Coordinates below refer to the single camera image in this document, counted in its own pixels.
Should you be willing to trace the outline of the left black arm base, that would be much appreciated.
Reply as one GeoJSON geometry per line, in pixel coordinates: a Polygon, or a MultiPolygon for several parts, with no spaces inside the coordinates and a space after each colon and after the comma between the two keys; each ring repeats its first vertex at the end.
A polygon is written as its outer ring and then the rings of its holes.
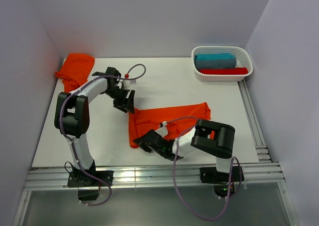
{"type": "Polygon", "coordinates": [[[114,171],[97,171],[95,162],[88,170],[85,170],[86,173],[75,168],[69,161],[65,162],[64,169],[68,173],[67,187],[78,189],[78,199],[81,202],[95,201],[102,186],[111,188],[114,171]]]}

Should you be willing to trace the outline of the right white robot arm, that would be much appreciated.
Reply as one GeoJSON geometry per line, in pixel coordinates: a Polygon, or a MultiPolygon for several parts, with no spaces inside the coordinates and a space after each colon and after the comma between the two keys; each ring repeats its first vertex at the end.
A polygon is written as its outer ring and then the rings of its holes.
{"type": "Polygon", "coordinates": [[[231,160],[234,138],[235,128],[231,125],[188,116],[163,121],[158,129],[149,130],[133,142],[145,152],[155,152],[173,162],[183,159],[195,149],[201,150],[215,157],[216,176],[219,180],[226,181],[233,175],[231,160]],[[196,123],[176,138],[165,139],[168,124],[187,118],[194,119],[196,123]]]}

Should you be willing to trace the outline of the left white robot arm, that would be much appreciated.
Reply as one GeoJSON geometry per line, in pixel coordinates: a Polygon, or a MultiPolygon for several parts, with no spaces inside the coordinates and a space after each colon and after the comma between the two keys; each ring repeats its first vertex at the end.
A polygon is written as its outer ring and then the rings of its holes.
{"type": "Polygon", "coordinates": [[[106,72],[95,72],[92,79],[77,89],[58,94],[54,126],[67,140],[72,157],[73,168],[81,171],[79,180],[86,186],[93,185],[97,173],[92,170],[95,161],[90,153],[87,131],[90,125],[89,105],[100,94],[113,100],[113,107],[134,114],[135,91],[131,90],[129,80],[113,67],[106,72]]]}

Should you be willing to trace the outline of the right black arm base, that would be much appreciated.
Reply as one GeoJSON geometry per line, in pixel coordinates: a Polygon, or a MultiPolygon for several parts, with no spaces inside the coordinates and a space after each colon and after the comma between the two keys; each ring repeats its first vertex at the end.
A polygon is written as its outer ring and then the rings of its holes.
{"type": "MultiPolygon", "coordinates": [[[[201,167],[200,180],[203,184],[213,184],[213,189],[218,197],[224,198],[228,193],[228,173],[218,172],[216,167],[201,167]]],[[[244,173],[242,168],[234,166],[232,169],[230,196],[236,193],[236,183],[244,182],[244,173]]]]}

